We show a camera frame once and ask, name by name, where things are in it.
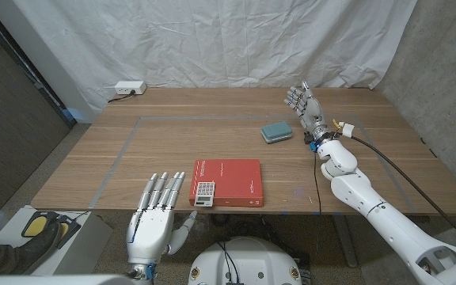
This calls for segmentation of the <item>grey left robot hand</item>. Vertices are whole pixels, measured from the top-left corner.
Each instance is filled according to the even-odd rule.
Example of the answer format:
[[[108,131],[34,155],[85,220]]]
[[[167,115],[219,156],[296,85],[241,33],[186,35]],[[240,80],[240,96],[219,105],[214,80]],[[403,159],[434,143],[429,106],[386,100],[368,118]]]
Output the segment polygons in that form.
[[[130,264],[158,264],[163,254],[173,255],[184,245],[197,216],[193,211],[180,228],[173,228],[184,178],[184,172],[177,172],[173,177],[164,172],[153,174],[147,181],[127,228]]]

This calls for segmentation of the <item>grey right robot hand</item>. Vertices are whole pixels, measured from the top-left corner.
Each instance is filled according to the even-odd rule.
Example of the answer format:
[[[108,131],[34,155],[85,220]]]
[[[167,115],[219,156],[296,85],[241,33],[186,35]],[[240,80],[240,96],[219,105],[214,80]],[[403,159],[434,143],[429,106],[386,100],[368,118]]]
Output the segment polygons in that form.
[[[296,113],[303,128],[310,134],[318,135],[327,130],[323,110],[307,82],[302,82],[302,88],[294,86],[287,91],[284,102]]]

